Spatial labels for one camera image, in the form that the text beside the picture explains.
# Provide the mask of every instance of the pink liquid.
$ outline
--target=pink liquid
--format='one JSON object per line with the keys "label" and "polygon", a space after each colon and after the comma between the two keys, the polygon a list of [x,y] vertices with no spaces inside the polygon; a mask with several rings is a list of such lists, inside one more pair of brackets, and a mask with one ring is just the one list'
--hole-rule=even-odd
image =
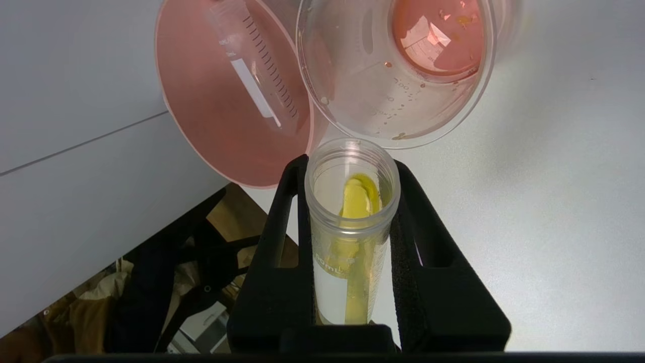
{"label": "pink liquid", "polygon": [[398,0],[392,27],[399,52],[421,72],[462,79],[479,67],[484,30],[477,0]]}

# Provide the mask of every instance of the black stand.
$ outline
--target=black stand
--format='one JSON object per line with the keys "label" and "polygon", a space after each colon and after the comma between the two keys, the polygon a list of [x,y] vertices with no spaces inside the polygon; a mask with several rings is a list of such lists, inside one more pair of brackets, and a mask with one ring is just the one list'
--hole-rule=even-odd
{"label": "black stand", "polygon": [[[258,249],[228,323],[234,352],[288,351],[294,337],[319,341],[327,351],[373,351],[387,327],[315,327],[312,241],[304,198],[306,155],[284,170]],[[502,351],[511,326],[468,264],[414,175],[397,162],[401,202],[392,222],[392,279],[401,349],[412,352]],[[292,198],[298,197],[299,265],[278,268]],[[310,346],[312,351],[318,347]]]}

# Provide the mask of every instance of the white surface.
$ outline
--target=white surface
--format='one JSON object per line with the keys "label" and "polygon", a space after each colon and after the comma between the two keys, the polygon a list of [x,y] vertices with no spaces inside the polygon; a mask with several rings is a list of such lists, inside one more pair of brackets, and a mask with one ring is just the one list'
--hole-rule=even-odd
{"label": "white surface", "polygon": [[181,324],[181,331],[191,338],[194,342],[197,341],[200,335],[208,329],[208,327],[213,324],[217,318],[226,311],[226,307],[222,305],[219,301],[216,301],[208,309],[201,311],[197,314],[191,315],[184,323]]}
{"label": "white surface", "polygon": [[161,1],[0,1],[0,174],[166,110]]}
{"label": "white surface", "polygon": [[[391,154],[510,319],[508,350],[644,350],[645,2],[515,4],[473,113]],[[268,211],[273,191],[246,190]],[[373,319],[396,328],[386,261]]]}
{"label": "white surface", "polygon": [[0,177],[0,337],[225,184],[168,114]]}

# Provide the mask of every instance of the white table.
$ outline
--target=white table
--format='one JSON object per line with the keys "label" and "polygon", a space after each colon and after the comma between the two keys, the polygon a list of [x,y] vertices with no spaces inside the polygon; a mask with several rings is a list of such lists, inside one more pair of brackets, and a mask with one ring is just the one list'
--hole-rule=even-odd
{"label": "white table", "polygon": [[[472,114],[391,155],[510,319],[508,350],[644,350],[645,1],[518,5]],[[275,191],[246,191],[268,212]],[[373,319],[396,328],[391,290],[388,264]]]}

